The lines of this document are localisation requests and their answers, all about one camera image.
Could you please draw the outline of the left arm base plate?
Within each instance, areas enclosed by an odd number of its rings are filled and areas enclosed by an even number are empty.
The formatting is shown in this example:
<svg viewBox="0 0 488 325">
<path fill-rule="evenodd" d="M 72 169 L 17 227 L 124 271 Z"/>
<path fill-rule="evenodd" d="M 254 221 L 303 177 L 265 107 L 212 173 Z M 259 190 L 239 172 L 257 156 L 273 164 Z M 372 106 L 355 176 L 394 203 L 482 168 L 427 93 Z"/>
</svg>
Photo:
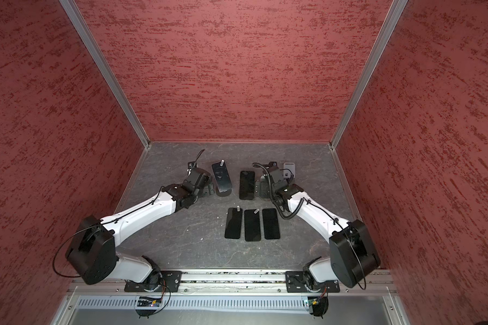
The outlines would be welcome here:
<svg viewBox="0 0 488 325">
<path fill-rule="evenodd" d="M 126 280 L 124 291 L 126 293 L 146 293 L 157 295 L 164 291 L 176 293 L 180 286 L 181 271 L 151 271 L 151 273 L 142 281 L 135 282 Z"/>
</svg>

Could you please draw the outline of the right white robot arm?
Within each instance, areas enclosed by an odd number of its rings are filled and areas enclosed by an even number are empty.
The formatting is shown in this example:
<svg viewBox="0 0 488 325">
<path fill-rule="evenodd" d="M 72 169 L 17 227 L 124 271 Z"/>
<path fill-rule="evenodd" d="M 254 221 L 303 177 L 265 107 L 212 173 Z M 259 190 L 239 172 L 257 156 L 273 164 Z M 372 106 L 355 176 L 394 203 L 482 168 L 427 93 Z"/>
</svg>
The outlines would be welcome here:
<svg viewBox="0 0 488 325">
<path fill-rule="evenodd" d="M 351 222 L 327 210 L 294 181 L 286 180 L 277 166 L 258 162 L 252 166 L 262 170 L 269 199 L 279 216 L 284 220 L 299 217 L 329 245 L 328 258 L 318 257 L 304 266 L 306 288 L 316 291 L 337 280 L 348 288 L 358 284 L 365 290 L 367 276 L 382 264 L 367 226 L 359 219 Z"/>
</svg>

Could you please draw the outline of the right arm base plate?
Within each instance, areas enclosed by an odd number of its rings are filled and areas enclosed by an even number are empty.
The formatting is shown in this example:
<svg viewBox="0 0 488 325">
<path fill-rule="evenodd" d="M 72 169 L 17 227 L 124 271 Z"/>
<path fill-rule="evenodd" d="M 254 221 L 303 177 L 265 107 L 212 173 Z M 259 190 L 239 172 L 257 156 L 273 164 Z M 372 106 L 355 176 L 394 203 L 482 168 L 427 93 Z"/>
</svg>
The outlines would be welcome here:
<svg viewBox="0 0 488 325">
<path fill-rule="evenodd" d="M 340 286 L 337 280 L 317 282 L 310 272 L 287 271 L 285 283 L 289 293 L 339 293 Z"/>
</svg>

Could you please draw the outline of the silver-edged phone with sticker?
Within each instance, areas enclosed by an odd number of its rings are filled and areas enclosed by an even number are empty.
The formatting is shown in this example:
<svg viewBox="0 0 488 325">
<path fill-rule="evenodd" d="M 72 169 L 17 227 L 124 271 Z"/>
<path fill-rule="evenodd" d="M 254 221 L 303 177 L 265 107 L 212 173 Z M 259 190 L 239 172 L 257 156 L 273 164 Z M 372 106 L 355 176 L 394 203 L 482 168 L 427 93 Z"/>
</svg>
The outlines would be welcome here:
<svg viewBox="0 0 488 325">
<path fill-rule="evenodd" d="M 260 211 L 258 209 L 248 209 L 244 211 L 245 241 L 260 242 Z"/>
</svg>

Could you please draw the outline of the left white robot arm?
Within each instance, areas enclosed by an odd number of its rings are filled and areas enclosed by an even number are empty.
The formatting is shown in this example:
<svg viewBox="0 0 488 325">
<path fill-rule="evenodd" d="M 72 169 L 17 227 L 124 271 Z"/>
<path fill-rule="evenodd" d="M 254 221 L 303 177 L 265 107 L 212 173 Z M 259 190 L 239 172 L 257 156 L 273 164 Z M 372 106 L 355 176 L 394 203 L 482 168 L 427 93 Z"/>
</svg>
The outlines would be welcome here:
<svg viewBox="0 0 488 325">
<path fill-rule="evenodd" d="M 66 260 L 88 285 L 119 279 L 133 282 L 147 292 L 160 289 L 163 280 L 156 262 L 121 253 L 118 246 L 153 222 L 194 205 L 210 179 L 207 171 L 192 168 L 181 184 L 164 186 L 134 207 L 102 219 L 83 219 L 71 237 Z"/>
</svg>

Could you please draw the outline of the purple phone stand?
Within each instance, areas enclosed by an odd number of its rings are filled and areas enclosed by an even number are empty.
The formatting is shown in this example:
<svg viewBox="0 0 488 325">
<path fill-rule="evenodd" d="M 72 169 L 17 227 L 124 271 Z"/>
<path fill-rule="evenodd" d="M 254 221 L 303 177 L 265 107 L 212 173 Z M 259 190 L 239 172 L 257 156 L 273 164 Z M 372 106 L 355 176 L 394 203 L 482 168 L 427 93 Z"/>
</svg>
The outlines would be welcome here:
<svg viewBox="0 0 488 325">
<path fill-rule="evenodd" d="M 294 162 L 285 162 L 283 164 L 283 177 L 286 179 L 294 178 L 295 177 L 295 163 Z"/>
</svg>

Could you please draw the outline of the dark phone with sticker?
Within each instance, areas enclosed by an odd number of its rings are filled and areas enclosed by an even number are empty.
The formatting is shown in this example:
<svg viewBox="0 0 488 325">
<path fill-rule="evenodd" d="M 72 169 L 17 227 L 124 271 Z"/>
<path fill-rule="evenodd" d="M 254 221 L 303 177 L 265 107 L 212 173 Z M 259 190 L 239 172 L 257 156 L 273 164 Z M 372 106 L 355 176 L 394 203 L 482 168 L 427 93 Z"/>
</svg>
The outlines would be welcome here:
<svg viewBox="0 0 488 325">
<path fill-rule="evenodd" d="M 240 206 L 229 208 L 226 216 L 225 238 L 238 240 L 241 238 L 243 210 Z"/>
</svg>

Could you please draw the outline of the purple phone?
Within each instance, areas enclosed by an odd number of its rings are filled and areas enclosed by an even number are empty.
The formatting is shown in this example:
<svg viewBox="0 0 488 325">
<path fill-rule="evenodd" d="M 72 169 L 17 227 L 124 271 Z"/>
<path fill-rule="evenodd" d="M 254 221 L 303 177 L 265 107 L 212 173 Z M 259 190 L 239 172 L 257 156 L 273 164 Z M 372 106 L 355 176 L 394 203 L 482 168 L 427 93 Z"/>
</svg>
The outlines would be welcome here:
<svg viewBox="0 0 488 325">
<path fill-rule="evenodd" d="M 226 191 L 233 188 L 225 160 L 212 164 L 212 171 L 216 188 L 219 188 L 220 191 Z"/>
</svg>

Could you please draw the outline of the white-edged black phone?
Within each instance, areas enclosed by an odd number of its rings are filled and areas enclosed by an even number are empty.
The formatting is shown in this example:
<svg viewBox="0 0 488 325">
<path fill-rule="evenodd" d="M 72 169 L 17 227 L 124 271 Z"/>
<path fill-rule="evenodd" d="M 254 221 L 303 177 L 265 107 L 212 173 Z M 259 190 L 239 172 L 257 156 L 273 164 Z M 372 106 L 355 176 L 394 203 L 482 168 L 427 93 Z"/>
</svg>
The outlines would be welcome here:
<svg viewBox="0 0 488 325">
<path fill-rule="evenodd" d="M 266 240 L 280 239 L 281 233 L 276 209 L 263 209 L 262 219 L 264 226 L 264 238 Z"/>
</svg>

